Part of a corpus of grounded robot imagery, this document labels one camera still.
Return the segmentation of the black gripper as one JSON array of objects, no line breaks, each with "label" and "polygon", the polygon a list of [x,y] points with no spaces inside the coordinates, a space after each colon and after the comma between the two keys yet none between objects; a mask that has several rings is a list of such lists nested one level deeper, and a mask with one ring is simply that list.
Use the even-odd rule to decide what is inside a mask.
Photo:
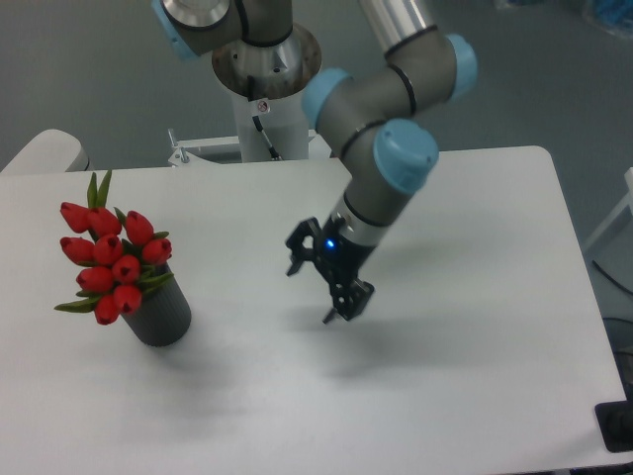
[{"label": "black gripper", "polygon": [[[315,262],[316,270],[329,286],[332,308],[322,322],[327,325],[336,318],[350,322],[365,310],[375,287],[358,277],[376,246],[361,245],[342,235],[342,218],[328,218],[321,229],[317,218],[297,224],[285,241],[291,251],[287,276],[298,273],[305,262]],[[316,239],[315,248],[306,247],[306,238]]]}]

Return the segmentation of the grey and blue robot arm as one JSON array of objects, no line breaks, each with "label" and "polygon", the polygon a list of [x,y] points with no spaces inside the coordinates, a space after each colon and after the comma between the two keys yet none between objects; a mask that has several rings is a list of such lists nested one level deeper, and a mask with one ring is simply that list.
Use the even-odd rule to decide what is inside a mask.
[{"label": "grey and blue robot arm", "polygon": [[152,3],[179,56],[211,57],[232,100],[243,161],[304,159],[316,133],[349,171],[327,220],[300,222],[286,242],[290,272],[311,262],[328,284],[330,316],[345,320],[360,316],[374,292],[360,268],[438,160],[415,114],[468,92],[478,76],[472,47],[441,34],[423,2],[361,7],[386,62],[365,79],[322,67],[289,1]]}]

